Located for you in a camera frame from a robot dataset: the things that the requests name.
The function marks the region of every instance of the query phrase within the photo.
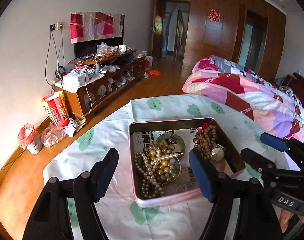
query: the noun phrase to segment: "white cloth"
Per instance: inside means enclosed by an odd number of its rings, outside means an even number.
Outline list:
[[[107,193],[95,204],[109,239],[199,239],[212,204],[200,196],[180,203],[155,208],[140,208],[133,197],[129,149],[129,125],[132,122],[214,118],[240,152],[248,147],[288,169],[284,153],[260,141],[264,130],[247,116],[200,95],[177,95],[130,101],[72,143],[44,169],[44,182],[52,176],[73,179],[101,161],[110,148],[119,152],[119,164]],[[238,179],[260,178],[247,166]],[[234,201],[226,240],[233,239],[238,200]],[[82,239],[73,199],[69,210],[74,239]]]

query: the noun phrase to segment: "watch face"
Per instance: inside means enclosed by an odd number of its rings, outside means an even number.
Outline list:
[[[211,159],[216,162],[220,162],[224,158],[224,150],[220,147],[214,147],[211,153]]]

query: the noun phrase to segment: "white box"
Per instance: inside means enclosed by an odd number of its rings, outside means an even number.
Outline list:
[[[89,82],[88,73],[68,73],[67,75],[63,76],[63,82],[66,86],[83,86],[85,83]]]

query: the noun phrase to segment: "wall outlet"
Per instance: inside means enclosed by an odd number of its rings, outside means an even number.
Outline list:
[[[58,31],[64,29],[64,23],[55,23],[50,25],[51,31]]]

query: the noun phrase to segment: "pink tin box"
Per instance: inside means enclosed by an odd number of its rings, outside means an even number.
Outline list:
[[[226,148],[225,160],[223,160],[220,165],[222,169],[221,171],[224,171],[230,177],[234,177],[243,172],[245,165],[238,151],[233,146],[228,136],[224,133],[219,123],[213,118],[134,122],[129,126],[129,144],[132,163],[131,172],[133,193],[135,201],[140,207],[146,208],[158,205],[168,205],[201,195],[201,191],[189,166],[188,154],[194,147],[193,138],[197,132],[196,128],[202,127],[206,122],[217,127],[217,143]],[[172,132],[179,135],[186,145],[184,154],[179,156],[181,164],[180,174],[175,181],[162,186],[164,189],[164,196],[143,199],[141,198],[139,185],[139,179],[142,179],[140,176],[143,175],[136,169],[135,153],[142,151],[143,147],[156,141],[157,138],[165,132]],[[174,152],[181,151],[179,145],[174,146]]]

